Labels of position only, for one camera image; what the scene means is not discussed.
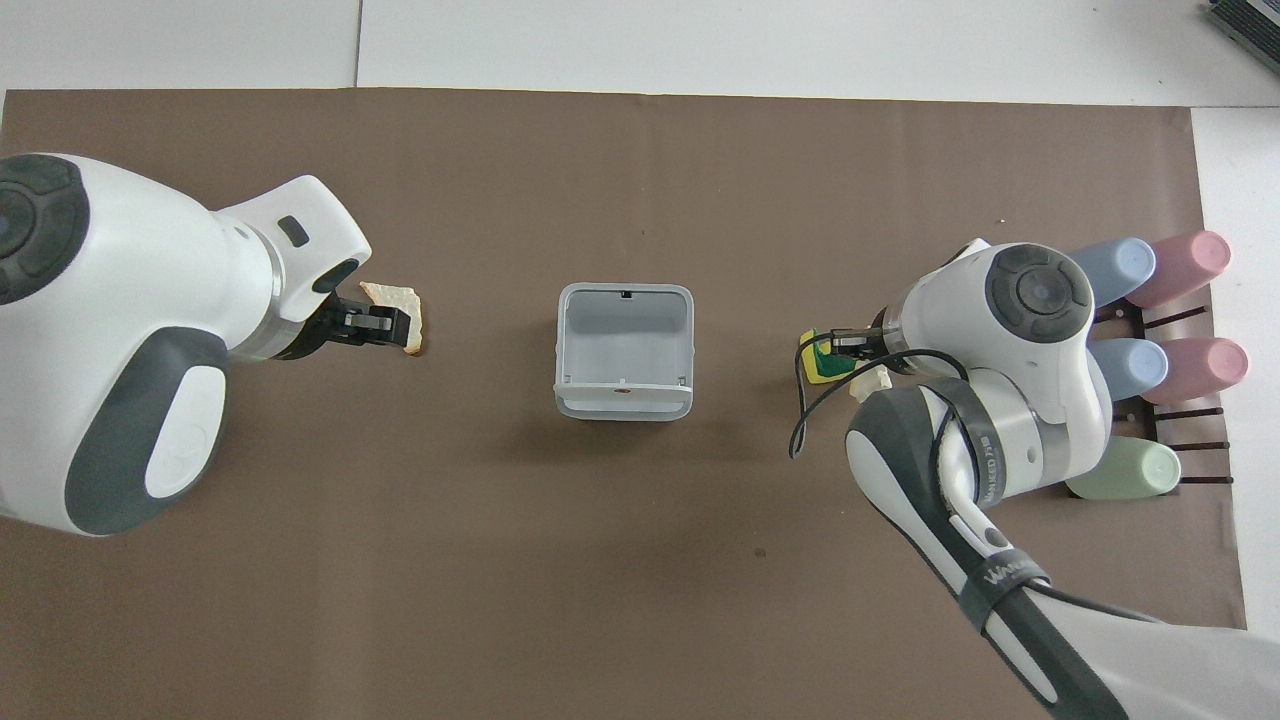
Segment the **pink cup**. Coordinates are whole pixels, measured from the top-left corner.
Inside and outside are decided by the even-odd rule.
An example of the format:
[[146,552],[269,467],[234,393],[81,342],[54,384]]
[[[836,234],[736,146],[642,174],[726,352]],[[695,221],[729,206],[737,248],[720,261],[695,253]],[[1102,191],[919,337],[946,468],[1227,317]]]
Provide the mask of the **pink cup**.
[[1155,307],[1208,284],[1231,264],[1231,246],[1216,232],[1199,231],[1152,243],[1156,272],[1125,296],[1138,307]]
[[1169,357],[1165,382],[1142,393],[1152,405],[1169,405],[1226,389],[1249,372],[1249,355],[1224,337],[1187,337],[1161,342]]

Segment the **bread slice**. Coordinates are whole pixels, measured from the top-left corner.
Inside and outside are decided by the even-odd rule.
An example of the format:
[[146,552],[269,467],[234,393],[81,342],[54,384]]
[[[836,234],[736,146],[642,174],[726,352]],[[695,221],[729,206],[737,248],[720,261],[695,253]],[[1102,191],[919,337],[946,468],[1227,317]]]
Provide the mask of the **bread slice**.
[[397,287],[393,284],[360,283],[360,290],[365,291],[374,305],[398,307],[408,315],[408,345],[404,352],[408,355],[422,354],[422,299],[411,287]]

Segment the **cable strap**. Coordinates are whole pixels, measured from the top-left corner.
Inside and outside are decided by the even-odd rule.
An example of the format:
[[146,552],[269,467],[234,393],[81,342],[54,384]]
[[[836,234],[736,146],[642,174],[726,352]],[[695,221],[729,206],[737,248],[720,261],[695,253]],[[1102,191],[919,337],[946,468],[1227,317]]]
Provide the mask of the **cable strap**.
[[969,579],[960,589],[960,610],[974,629],[982,633],[987,618],[1000,601],[1034,579],[1048,582],[1048,575],[1030,555],[1016,547],[1002,550],[969,573]]

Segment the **open container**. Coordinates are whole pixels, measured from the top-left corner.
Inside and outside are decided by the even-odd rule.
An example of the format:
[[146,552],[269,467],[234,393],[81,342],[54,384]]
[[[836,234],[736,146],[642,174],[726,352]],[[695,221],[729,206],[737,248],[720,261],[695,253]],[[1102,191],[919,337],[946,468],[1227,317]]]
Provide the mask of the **open container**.
[[556,405],[580,420],[676,420],[694,405],[694,297],[678,284],[561,292]]

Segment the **yellow object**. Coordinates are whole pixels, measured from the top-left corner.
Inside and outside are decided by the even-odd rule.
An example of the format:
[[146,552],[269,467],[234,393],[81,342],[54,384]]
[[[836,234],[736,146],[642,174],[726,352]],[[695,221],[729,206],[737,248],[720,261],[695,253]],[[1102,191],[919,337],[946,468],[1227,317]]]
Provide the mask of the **yellow object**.
[[[800,336],[800,342],[804,343],[804,341],[812,338],[817,332],[818,331],[814,329],[805,331]],[[844,373],[836,373],[832,375],[822,374],[822,370],[818,366],[819,354],[823,357],[831,356],[831,341],[814,342],[812,345],[805,346],[805,348],[800,352],[800,360],[801,363],[804,363],[805,379],[809,380],[809,384],[820,386],[826,383],[833,383],[847,375],[850,372],[852,372],[852,370],[846,370]]]

